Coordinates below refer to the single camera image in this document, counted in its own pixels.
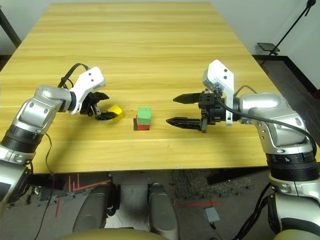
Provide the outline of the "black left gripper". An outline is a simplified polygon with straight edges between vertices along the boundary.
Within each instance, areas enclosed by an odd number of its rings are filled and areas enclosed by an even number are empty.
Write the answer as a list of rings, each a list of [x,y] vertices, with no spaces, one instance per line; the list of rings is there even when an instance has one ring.
[[[109,121],[115,119],[118,114],[112,111],[101,112],[98,107],[98,102],[108,100],[109,97],[103,92],[89,92],[82,102],[80,114],[95,116],[97,121]]]

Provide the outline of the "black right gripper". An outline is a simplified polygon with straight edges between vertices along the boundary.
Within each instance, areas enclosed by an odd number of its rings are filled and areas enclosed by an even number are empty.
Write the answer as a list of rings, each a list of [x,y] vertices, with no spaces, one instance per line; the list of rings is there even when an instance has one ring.
[[[218,98],[212,92],[202,91],[202,93],[185,93],[173,99],[176,103],[195,104],[201,110],[201,119],[188,117],[172,117],[166,120],[171,126],[197,130],[202,133],[207,132],[207,125],[215,125],[217,122],[226,121],[226,110],[219,104]]]

